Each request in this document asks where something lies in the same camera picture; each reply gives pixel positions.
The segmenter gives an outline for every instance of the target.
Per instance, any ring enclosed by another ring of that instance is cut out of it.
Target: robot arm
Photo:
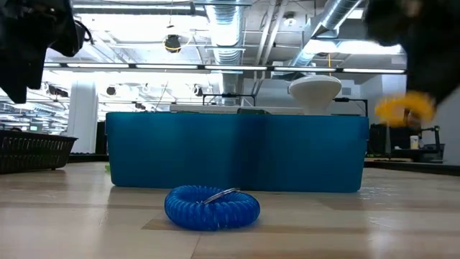
[[[41,86],[46,50],[72,57],[86,32],[74,21],[70,0],[1,0],[0,87],[12,101],[24,103],[27,88]]]

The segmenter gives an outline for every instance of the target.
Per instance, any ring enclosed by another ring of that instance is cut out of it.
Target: white column
[[[68,136],[77,137],[73,153],[96,151],[98,92],[96,82],[74,81],[70,92]]]

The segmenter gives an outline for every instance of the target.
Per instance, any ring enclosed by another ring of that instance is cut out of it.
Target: basket
[[[0,130],[0,174],[62,168],[74,137]]]

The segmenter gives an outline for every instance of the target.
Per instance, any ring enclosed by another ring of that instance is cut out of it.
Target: yellow object
[[[417,114],[424,122],[431,121],[435,114],[433,102],[426,94],[418,92],[409,92],[405,96],[383,99],[375,107],[375,114],[391,127],[405,127],[407,124],[401,112],[404,109],[409,109]]]

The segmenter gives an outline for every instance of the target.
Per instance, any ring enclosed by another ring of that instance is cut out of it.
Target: security camera
[[[203,89],[199,85],[194,85],[193,86],[193,93],[195,96],[202,97],[203,96]]]
[[[180,52],[180,42],[178,35],[168,35],[165,40],[165,49],[169,53],[179,53]]]
[[[116,95],[116,89],[115,89],[115,87],[113,87],[113,86],[107,87],[106,92],[107,92],[107,94],[108,94],[109,96],[114,96],[114,95]]]

